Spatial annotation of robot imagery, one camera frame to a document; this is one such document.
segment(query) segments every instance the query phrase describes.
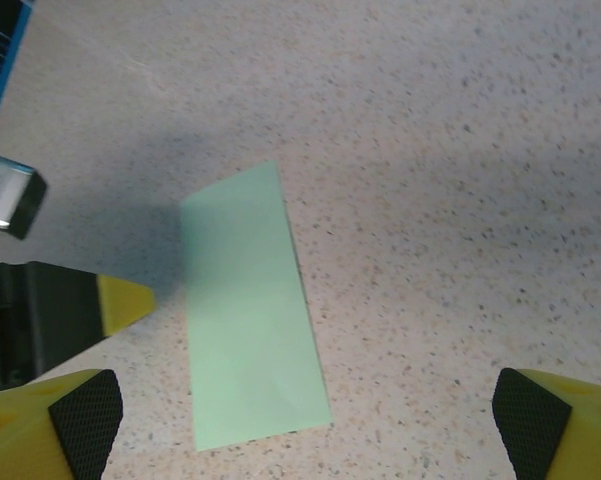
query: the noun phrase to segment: yellow plastic part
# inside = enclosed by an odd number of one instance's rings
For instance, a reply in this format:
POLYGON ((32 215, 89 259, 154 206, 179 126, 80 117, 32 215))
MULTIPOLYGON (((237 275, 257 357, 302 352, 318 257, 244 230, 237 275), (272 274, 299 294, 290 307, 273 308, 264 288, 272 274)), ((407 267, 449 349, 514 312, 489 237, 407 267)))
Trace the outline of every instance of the yellow plastic part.
POLYGON ((145 315, 153 312, 156 301, 149 287, 98 275, 102 329, 106 337, 124 330, 145 315))
POLYGON ((537 370, 519 372, 572 407, 547 479, 601 480, 601 386, 537 370))
POLYGON ((48 408, 100 370, 0 393, 0 480, 73 479, 48 408))

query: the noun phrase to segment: black rubber pad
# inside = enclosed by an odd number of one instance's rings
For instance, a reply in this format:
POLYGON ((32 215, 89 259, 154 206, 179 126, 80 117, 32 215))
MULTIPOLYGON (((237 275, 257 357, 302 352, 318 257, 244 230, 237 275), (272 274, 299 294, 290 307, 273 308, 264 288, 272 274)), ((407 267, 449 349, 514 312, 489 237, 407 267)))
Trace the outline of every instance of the black rubber pad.
POLYGON ((96 374, 51 405, 49 414, 75 480, 99 479, 122 420, 115 373, 96 374))
POLYGON ((545 479, 571 406, 520 372, 505 368, 492 408, 518 480, 545 479))

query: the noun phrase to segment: granite surface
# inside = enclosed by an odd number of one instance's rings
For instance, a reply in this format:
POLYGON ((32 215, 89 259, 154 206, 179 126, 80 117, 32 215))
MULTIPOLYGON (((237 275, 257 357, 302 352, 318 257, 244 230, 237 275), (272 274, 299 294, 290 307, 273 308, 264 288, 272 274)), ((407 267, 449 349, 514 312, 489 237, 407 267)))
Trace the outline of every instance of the granite surface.
POLYGON ((601 0, 39 0, 0 154, 37 259, 160 307, 113 368, 106 479, 510 479, 505 366, 601 383, 601 0), (178 204, 280 163, 335 421, 196 453, 178 204))

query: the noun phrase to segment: speckled countertop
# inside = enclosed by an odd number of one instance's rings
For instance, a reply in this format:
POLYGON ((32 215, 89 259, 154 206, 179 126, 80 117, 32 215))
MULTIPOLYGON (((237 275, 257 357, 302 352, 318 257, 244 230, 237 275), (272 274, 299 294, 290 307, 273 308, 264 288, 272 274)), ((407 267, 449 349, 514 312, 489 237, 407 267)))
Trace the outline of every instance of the speckled countertop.
POLYGON ((509 479, 502 367, 601 383, 601 0, 39 0, 0 154, 39 259, 153 286, 105 478, 509 479), (335 416, 195 453, 178 204, 280 162, 335 416))

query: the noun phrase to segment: green paper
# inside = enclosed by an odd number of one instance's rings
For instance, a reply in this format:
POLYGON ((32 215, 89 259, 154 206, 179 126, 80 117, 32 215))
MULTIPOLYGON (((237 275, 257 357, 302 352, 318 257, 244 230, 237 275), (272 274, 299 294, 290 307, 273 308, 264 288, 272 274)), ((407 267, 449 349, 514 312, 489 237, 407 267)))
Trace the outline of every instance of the green paper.
POLYGON ((197 450, 330 423, 276 164, 181 215, 197 450))

